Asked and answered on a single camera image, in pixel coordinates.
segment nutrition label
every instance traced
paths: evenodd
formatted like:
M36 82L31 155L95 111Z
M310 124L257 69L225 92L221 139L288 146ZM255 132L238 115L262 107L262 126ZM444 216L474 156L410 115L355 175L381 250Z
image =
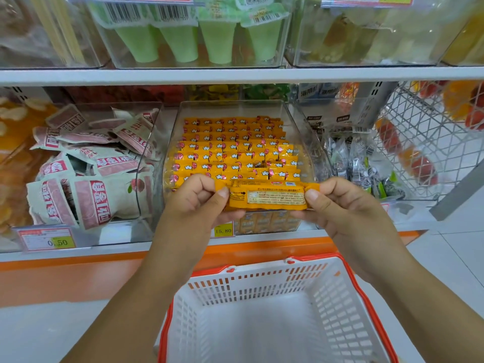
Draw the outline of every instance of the nutrition label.
M304 192L249 191L248 204L304 205Z
M17 233L29 251L76 248L69 228L26 229Z

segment white floor tile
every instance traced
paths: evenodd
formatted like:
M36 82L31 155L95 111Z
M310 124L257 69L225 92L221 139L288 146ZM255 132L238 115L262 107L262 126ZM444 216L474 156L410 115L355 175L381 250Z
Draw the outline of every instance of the white floor tile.
M484 285L484 232L444 234L443 237Z
M408 249L427 270L484 317L484 287L441 235L424 234L409 244Z

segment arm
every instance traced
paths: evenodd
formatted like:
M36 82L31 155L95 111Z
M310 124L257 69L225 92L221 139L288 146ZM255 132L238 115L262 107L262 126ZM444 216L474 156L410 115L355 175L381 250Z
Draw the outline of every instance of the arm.
M142 265L61 363L148 361L173 296L202 258L211 229L245 213L222 213L228 189L214 191L213 179L194 175L172 194Z
M428 363L484 360L484 320L420 265L371 195L342 179L309 190L315 211L294 216L325 228L350 266L382 295Z

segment right hand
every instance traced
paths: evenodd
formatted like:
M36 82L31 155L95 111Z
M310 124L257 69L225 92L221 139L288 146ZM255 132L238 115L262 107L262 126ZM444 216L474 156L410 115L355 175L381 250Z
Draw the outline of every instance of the right hand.
M379 282L413 260L381 204L360 187L332 177L305 197L313 210L291 214L324 228L363 280Z

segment hand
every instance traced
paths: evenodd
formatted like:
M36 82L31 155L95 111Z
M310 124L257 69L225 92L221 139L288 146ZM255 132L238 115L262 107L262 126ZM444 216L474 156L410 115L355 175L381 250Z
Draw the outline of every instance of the hand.
M203 174L191 176L171 194L143 266L162 269L165 281L178 290L203 256L212 228L244 216L245 210L223 213L227 187L215 192L215 181Z
M363 280L380 281L413 260L383 207L360 187L332 177L320 184L319 192L308 190L305 197L313 210L292 215L323 227Z

